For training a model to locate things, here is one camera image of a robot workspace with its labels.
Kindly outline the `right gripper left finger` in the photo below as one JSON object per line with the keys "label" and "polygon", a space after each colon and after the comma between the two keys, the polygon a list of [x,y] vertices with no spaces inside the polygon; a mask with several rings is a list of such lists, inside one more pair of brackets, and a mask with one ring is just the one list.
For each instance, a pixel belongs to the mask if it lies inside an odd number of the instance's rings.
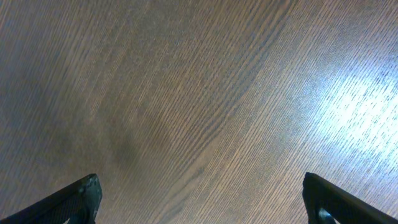
{"label": "right gripper left finger", "polygon": [[1,223],[95,224],[102,197],[97,174],[89,174]]}

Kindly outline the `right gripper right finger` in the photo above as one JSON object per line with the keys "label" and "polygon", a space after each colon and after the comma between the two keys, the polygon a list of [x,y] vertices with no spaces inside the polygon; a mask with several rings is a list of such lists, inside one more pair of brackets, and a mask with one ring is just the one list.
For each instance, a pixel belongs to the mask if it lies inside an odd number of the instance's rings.
{"label": "right gripper right finger", "polygon": [[314,173],[305,174],[302,197],[309,224],[397,224],[397,219]]}

